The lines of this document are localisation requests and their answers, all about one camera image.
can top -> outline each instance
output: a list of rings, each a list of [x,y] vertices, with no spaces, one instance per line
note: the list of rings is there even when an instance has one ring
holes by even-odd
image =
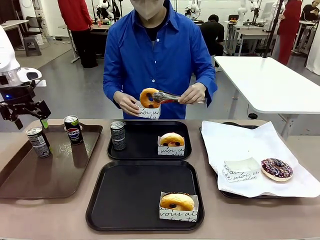
[[[63,119],[63,121],[64,121],[65,123],[73,123],[73,122],[75,122],[75,121],[77,121],[77,120],[78,120],[78,117],[75,116],[75,115],[66,116],[66,117]]]
[[[40,133],[41,131],[42,131],[42,127],[41,126],[36,126],[36,127],[29,128],[25,133],[28,136],[32,136],[32,135]]]
[[[124,126],[122,121],[114,121],[110,124],[110,128],[112,129],[121,129]]]

metal tongs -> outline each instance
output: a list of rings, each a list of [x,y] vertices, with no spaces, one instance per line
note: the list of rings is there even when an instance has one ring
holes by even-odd
[[[165,91],[159,91],[159,92],[154,92],[152,94],[152,98],[160,104],[167,104],[167,103],[177,103],[178,99],[180,98],[180,95],[175,95],[172,93],[168,93]],[[204,98],[202,101],[199,101],[198,104],[206,104],[207,99]]]

paper wrapper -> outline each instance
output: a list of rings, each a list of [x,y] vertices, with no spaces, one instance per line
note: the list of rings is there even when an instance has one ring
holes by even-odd
[[[163,196],[167,193],[161,192],[160,201]],[[168,209],[160,206],[159,202],[159,217],[160,219],[169,219],[176,221],[185,221],[185,222],[196,222],[198,218],[198,209],[199,209],[199,200],[197,195],[190,196],[194,201],[193,211],[178,211],[173,209]]]
[[[218,174],[219,190],[249,198],[260,195],[316,198],[320,195],[320,182],[299,164],[271,122],[251,130],[203,121],[201,133],[209,163]],[[253,180],[228,182],[223,175],[225,161],[249,158],[260,166],[264,159],[280,159],[292,167],[293,176],[288,181],[277,182],[261,173]]]
[[[158,155],[184,156],[185,145],[183,146],[163,146],[160,144],[160,136],[158,136]]]
[[[135,104],[139,107],[138,117],[154,120],[159,119],[161,113],[161,106],[158,108],[146,108],[141,105],[140,101],[137,101]]]
[[[242,161],[224,161],[222,173],[228,182],[239,182],[256,179],[261,167],[252,157]]]

shirt collar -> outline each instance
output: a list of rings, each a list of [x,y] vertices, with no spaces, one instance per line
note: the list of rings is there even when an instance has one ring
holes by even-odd
[[[170,3],[170,0],[165,0],[165,5],[166,4],[169,4],[169,16],[168,16],[168,19],[166,21],[166,23],[170,23],[171,26],[179,31],[179,27],[178,27],[178,24],[177,24],[177,20],[176,20],[176,12],[174,11],[171,3]],[[132,26],[134,27],[134,25],[138,25],[138,26],[142,26],[141,23],[140,23],[140,19],[139,19],[139,16],[138,16],[138,13],[136,10],[133,10],[132,11],[132,17],[131,17],[131,20],[132,20]]]

black hair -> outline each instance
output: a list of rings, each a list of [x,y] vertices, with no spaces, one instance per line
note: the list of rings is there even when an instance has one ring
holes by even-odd
[[[212,21],[215,20],[217,23],[219,22],[219,17],[215,14],[210,15],[210,17],[208,18],[208,21]]]

